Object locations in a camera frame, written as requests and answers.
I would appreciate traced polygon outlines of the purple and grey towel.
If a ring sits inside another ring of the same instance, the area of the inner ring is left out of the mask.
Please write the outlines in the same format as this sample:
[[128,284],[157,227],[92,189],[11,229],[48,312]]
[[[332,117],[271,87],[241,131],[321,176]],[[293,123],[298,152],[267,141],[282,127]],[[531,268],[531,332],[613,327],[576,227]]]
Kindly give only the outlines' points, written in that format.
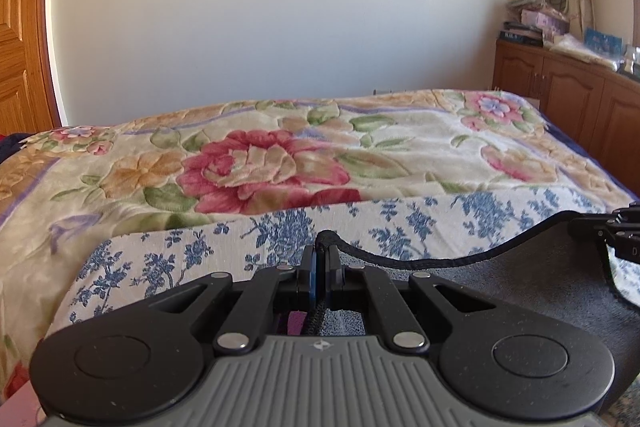
[[[466,288],[495,309],[462,317],[425,353],[446,385],[474,407],[519,421],[554,421],[621,397],[639,373],[639,308],[614,282],[611,247],[570,236],[563,211],[506,243],[462,260],[359,260],[396,281]],[[314,242],[319,333],[319,235]]]

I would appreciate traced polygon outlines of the blue floral white sheet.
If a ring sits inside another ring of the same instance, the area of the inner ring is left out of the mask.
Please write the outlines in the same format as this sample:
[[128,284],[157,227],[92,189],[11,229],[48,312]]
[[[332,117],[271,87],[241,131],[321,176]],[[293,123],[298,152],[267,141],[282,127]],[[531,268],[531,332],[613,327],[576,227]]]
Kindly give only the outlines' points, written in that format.
[[237,281],[273,265],[298,265],[322,231],[393,261],[465,260],[563,210],[610,205],[569,186],[346,202],[167,231],[119,235],[91,253],[72,280],[52,332],[224,271]]

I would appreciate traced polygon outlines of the wooden cabinet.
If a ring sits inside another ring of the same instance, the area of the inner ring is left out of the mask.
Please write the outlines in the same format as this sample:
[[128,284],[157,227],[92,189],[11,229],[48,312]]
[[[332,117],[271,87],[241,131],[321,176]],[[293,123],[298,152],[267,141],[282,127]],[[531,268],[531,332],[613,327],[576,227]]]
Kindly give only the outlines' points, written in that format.
[[639,83],[544,48],[496,42],[492,85],[531,98],[555,127],[639,193]]

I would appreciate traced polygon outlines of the blue picture card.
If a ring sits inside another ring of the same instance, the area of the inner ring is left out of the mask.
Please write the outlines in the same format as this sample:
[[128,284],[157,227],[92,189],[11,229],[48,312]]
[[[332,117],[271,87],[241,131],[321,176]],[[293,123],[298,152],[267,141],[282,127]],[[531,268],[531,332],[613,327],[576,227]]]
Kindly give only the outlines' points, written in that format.
[[623,55],[623,39],[588,27],[584,35],[584,43],[597,54],[609,57]]

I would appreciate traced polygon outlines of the floral plush blanket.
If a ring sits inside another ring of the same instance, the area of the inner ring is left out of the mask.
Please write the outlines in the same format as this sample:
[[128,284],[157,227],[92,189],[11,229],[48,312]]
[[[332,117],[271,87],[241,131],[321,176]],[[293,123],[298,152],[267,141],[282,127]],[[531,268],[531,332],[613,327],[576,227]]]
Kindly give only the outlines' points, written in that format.
[[524,98],[421,90],[241,101],[18,141],[1,161],[1,395],[107,239],[297,208],[569,186],[632,194]]

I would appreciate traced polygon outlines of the clutter pile on cabinet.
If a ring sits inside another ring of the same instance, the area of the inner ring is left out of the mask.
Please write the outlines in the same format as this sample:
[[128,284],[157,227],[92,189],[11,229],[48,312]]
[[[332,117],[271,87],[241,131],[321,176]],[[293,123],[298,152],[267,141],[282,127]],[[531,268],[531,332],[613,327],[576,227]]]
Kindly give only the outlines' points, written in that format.
[[506,15],[510,22],[536,27],[545,42],[570,32],[568,0],[512,0],[506,4]]

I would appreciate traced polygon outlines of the pink tissue pack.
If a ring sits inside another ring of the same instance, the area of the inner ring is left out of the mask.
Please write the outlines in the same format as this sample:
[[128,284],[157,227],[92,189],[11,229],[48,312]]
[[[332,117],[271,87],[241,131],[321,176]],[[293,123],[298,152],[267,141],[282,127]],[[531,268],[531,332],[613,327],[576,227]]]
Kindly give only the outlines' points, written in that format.
[[29,383],[0,407],[0,427],[38,427],[46,419],[47,415]]

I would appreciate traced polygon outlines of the wooden door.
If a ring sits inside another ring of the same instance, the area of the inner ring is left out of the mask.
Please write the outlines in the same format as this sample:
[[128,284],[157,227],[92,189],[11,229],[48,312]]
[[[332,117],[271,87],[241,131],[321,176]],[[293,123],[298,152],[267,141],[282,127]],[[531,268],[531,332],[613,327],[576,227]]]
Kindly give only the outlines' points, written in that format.
[[46,0],[1,0],[1,133],[61,124],[51,76]]

